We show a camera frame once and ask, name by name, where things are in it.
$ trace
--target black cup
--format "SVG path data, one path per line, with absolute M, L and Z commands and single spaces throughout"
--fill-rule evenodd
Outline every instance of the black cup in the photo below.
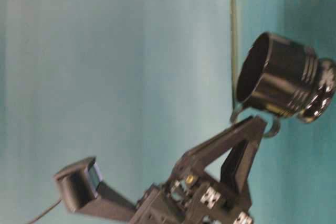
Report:
M 296 115 L 310 123 L 330 104 L 335 83 L 332 60 L 317 59 L 311 47 L 263 33 L 251 47 L 240 72 L 236 99 L 242 107 L 235 109 L 231 121 L 248 107 L 267 111 L 275 117 L 265 137 L 278 133 L 279 118 Z

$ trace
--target mug handle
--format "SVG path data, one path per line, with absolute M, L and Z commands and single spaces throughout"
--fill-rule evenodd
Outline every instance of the mug handle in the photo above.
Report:
M 231 114 L 230 122 L 232 124 L 236 123 L 239 114 L 242 113 L 247 108 L 248 107 L 241 106 L 241 105 L 237 106 Z M 263 137 L 270 138 L 270 137 L 276 136 L 280 131 L 280 127 L 281 127 L 280 117 L 273 115 L 272 127 L 268 132 L 264 133 Z

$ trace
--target teal wall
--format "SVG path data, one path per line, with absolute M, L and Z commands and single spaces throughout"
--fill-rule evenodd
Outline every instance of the teal wall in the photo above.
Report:
M 228 126 L 231 96 L 229 0 L 0 0 L 0 223 L 89 155 L 135 201 Z M 111 223 L 63 205 L 40 222 Z
M 254 40 L 271 31 L 336 60 L 336 0 L 234 0 L 237 68 Z M 257 223 L 328 223 L 336 208 L 333 101 L 316 122 L 282 121 L 262 141 L 251 170 L 251 213 Z
M 143 183 L 228 126 L 230 0 L 145 0 Z M 212 172 L 219 174 L 219 166 Z
M 142 164 L 143 0 L 1 0 L 0 223 L 58 198 L 52 175 L 98 156 L 135 200 Z M 67 214 L 41 223 L 110 223 Z

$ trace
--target black plastic part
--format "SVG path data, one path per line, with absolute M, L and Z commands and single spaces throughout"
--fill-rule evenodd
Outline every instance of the black plastic part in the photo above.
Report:
M 260 117 L 249 117 L 187 151 L 169 179 L 152 185 L 136 208 L 102 181 L 92 187 L 94 158 L 67 166 L 55 180 L 67 208 L 86 215 L 130 224 L 234 223 L 251 207 L 247 177 L 265 127 Z M 217 181 L 204 169 L 230 149 Z

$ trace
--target black cable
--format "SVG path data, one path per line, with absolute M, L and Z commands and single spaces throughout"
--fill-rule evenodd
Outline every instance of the black cable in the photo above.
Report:
M 51 210 L 53 210 L 60 202 L 62 201 L 62 198 L 59 198 L 54 204 L 52 204 L 50 207 L 48 207 L 46 210 L 44 210 L 39 216 L 35 217 L 33 220 L 29 221 L 27 224 L 33 224 L 36 221 L 38 221 L 40 218 L 42 218 L 44 215 L 49 213 Z

